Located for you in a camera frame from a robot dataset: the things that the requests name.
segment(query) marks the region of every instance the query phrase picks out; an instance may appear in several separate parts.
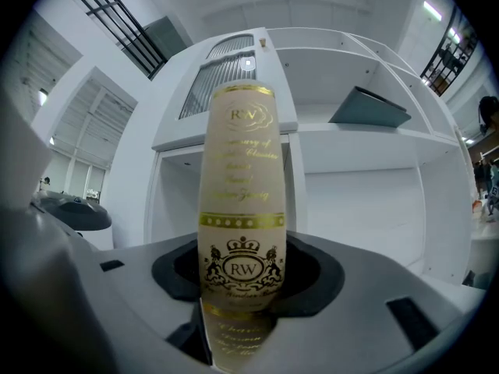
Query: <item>bottle holder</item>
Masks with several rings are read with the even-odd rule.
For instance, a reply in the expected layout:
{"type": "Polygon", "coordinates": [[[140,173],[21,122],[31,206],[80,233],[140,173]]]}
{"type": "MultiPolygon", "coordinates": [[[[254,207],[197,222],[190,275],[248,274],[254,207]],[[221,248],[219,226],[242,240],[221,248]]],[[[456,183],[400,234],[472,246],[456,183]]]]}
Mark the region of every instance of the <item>bottle holder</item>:
{"type": "MultiPolygon", "coordinates": [[[[200,298],[198,265],[197,240],[193,240],[157,258],[152,275],[172,298],[195,302],[200,298]]],[[[344,281],[342,265],[333,256],[288,235],[285,280],[269,314],[314,316],[336,298],[344,281]]]]}

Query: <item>white shelf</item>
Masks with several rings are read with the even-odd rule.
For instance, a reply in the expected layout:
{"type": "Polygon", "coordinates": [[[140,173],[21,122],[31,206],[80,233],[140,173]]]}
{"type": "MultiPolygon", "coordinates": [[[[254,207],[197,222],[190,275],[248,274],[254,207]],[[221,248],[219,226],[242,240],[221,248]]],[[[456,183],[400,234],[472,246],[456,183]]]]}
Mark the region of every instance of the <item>white shelf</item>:
{"type": "Polygon", "coordinates": [[[305,173],[417,168],[458,144],[404,129],[335,123],[299,125],[305,173]]]}
{"type": "Polygon", "coordinates": [[[337,30],[317,28],[269,29],[268,34],[276,50],[282,48],[326,48],[370,57],[371,53],[348,34],[337,30]]]}
{"type": "Polygon", "coordinates": [[[350,34],[349,36],[366,46],[369,50],[372,51],[374,56],[381,58],[390,66],[403,69],[417,76],[416,72],[414,72],[414,69],[412,69],[407,62],[400,58],[393,50],[391,50],[391,48],[389,48],[385,44],[367,39],[366,37],[357,36],[355,34],[350,34]]]}
{"type": "Polygon", "coordinates": [[[411,90],[412,95],[418,101],[419,106],[430,121],[432,130],[447,137],[455,138],[454,129],[445,117],[441,102],[439,101],[440,98],[417,75],[395,66],[392,66],[392,69],[411,90]]]}
{"type": "Polygon", "coordinates": [[[295,104],[299,124],[328,123],[340,104],[295,104]]]}
{"type": "MultiPolygon", "coordinates": [[[[401,129],[430,133],[416,99],[378,58],[324,48],[282,48],[278,54],[295,106],[340,105],[354,86],[360,86],[407,110],[412,118],[401,129]]],[[[313,121],[305,118],[304,110],[299,115],[299,123],[313,121]]]]}
{"type": "MultiPolygon", "coordinates": [[[[282,156],[288,154],[289,137],[281,135],[282,156]]],[[[201,173],[201,164],[203,162],[204,144],[199,146],[188,146],[177,150],[165,151],[160,153],[160,159],[174,164],[182,169],[197,173],[201,173]]]]}

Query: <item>bottle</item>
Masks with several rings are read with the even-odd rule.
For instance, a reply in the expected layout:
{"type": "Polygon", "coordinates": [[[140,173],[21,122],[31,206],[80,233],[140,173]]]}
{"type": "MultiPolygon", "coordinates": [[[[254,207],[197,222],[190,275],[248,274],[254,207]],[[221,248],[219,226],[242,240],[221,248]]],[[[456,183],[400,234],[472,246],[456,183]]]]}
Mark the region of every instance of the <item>bottle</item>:
{"type": "Polygon", "coordinates": [[[201,298],[217,309],[267,308],[285,275],[285,183],[274,92],[254,80],[211,98],[201,168],[201,298]]]}

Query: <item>staircase railing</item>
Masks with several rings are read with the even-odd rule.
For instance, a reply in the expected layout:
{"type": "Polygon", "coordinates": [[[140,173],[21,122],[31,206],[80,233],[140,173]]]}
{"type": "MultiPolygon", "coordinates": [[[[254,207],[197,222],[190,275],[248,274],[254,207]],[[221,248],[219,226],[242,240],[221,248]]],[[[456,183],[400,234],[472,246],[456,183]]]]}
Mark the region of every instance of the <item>staircase railing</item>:
{"type": "Polygon", "coordinates": [[[121,0],[81,0],[103,30],[149,78],[168,60],[121,0]]]}
{"type": "Polygon", "coordinates": [[[458,9],[454,7],[445,34],[420,76],[438,96],[455,81],[478,44],[474,29],[461,13],[460,20],[456,21],[457,15],[458,9]]]}

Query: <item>ceiling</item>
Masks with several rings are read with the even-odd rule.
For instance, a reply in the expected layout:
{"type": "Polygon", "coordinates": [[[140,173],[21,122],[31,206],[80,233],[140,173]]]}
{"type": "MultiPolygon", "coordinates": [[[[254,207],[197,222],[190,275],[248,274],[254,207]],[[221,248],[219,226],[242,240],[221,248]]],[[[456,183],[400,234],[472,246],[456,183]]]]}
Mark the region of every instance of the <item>ceiling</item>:
{"type": "Polygon", "coordinates": [[[89,79],[62,116],[53,148],[109,168],[132,113],[132,107],[89,79]]]}
{"type": "MultiPolygon", "coordinates": [[[[50,92],[80,58],[36,13],[19,30],[2,63],[2,83],[24,119],[31,123],[40,109],[39,90],[50,92]]],[[[87,164],[111,167],[133,108],[89,79],[59,122],[50,148],[87,164]]]]}
{"type": "Polygon", "coordinates": [[[396,44],[410,0],[169,0],[194,42],[265,26],[306,26],[396,44]]]}

